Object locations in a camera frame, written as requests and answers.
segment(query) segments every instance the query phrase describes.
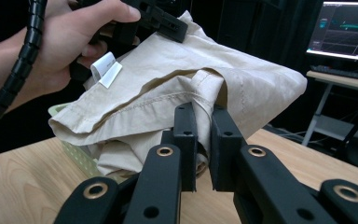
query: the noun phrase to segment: dark background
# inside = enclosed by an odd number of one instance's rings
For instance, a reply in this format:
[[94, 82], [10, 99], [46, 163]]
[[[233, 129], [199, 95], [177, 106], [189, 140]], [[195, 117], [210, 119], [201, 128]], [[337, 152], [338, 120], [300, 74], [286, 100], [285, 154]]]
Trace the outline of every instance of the dark background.
[[[15, 34], [26, 24], [27, 2], [0, 0], [0, 41]], [[194, 22], [216, 42], [287, 66], [304, 76], [310, 70], [311, 64], [357, 66], [350, 62], [311, 58], [305, 54], [323, 2], [321, 0], [157, 2], [174, 16], [179, 16], [185, 9], [189, 10]], [[116, 46], [116, 50], [124, 52], [126, 48]], [[306, 92], [271, 121], [274, 127], [302, 134], [307, 130], [324, 91], [323, 83], [312, 78], [308, 78], [308, 81]], [[7, 113], [0, 120], [0, 152], [52, 137], [48, 126], [48, 108], [74, 101], [82, 92], [81, 83], [72, 81], [64, 91], [40, 97]], [[357, 110], [358, 91], [334, 87], [324, 114], [352, 121]]]

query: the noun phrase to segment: fabric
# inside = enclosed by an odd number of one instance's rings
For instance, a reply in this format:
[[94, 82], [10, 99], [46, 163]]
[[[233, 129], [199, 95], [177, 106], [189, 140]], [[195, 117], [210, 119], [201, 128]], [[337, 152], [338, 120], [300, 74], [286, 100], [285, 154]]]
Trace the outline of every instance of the fabric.
[[110, 88], [93, 85], [49, 121], [61, 140], [93, 146], [104, 175], [141, 171], [178, 105], [193, 105], [204, 167], [214, 104], [227, 108], [246, 139], [306, 89], [298, 72], [213, 42], [188, 12], [180, 20], [188, 24], [182, 44], [152, 34], [121, 59]]

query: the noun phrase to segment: black cable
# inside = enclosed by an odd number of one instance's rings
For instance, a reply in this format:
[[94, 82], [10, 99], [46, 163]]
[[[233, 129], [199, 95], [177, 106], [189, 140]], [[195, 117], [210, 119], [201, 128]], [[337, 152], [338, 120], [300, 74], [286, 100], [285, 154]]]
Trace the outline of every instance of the black cable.
[[0, 90], [0, 118], [2, 118], [11, 106], [17, 94], [29, 76], [34, 60], [42, 42], [43, 22], [47, 0], [32, 0], [29, 7], [29, 20], [24, 44], [19, 53], [19, 58]]

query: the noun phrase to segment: desk leg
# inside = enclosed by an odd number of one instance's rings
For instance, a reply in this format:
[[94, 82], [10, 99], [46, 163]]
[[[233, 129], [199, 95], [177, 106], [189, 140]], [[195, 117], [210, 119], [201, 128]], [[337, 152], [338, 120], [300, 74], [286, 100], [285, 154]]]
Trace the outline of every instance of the desk leg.
[[318, 108], [316, 109], [315, 114], [313, 115], [312, 120], [310, 121], [310, 126], [307, 129], [307, 133], [305, 134], [304, 140], [301, 143], [301, 145], [307, 146], [308, 143], [310, 142], [310, 137], [312, 136], [316, 123], [318, 122], [318, 119], [321, 116], [322, 109], [324, 108], [324, 103], [326, 102], [332, 87], [333, 84], [331, 83], [327, 84], [326, 89], [324, 90], [324, 95], [322, 96], [321, 102], [319, 103]]

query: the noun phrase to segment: desk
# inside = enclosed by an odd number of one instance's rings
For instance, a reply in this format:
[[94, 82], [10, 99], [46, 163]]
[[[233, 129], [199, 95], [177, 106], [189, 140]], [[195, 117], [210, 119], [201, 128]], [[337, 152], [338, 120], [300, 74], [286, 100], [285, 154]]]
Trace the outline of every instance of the desk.
[[[259, 130], [248, 144], [272, 150], [296, 178], [319, 189], [326, 179], [358, 184], [358, 168]], [[86, 176], [51, 138], [0, 154], [0, 223], [52, 223], [62, 204]], [[205, 173], [196, 193], [182, 193], [181, 223], [240, 223], [232, 193], [212, 191]]]
[[317, 81], [324, 82], [327, 85], [324, 90], [322, 99], [318, 105], [318, 108], [316, 109], [312, 120], [310, 121], [310, 126], [308, 127], [307, 132], [304, 136], [302, 145], [308, 145], [310, 137], [314, 132], [322, 133], [341, 141], [344, 140], [345, 136], [349, 133], [353, 125], [322, 115], [322, 109], [324, 108], [324, 104], [327, 100], [328, 95], [330, 94], [333, 85], [358, 90], [358, 79], [333, 76], [312, 71], [309, 71], [307, 73], [307, 76], [314, 77]]

